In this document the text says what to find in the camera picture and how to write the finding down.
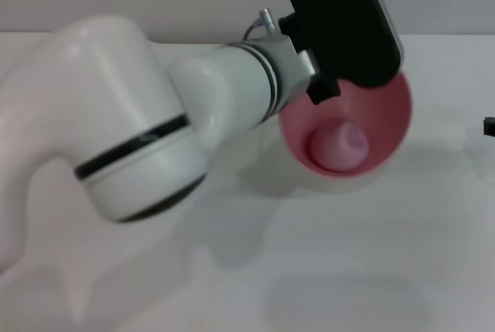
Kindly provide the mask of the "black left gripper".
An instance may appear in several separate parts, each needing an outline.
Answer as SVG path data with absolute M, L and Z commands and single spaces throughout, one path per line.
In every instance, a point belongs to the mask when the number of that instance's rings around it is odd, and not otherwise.
M 306 93 L 314 105 L 321 104 L 330 98 L 339 97 L 341 95 L 338 80 L 336 78 L 327 77 L 325 74 L 316 74 L 312 76 Z

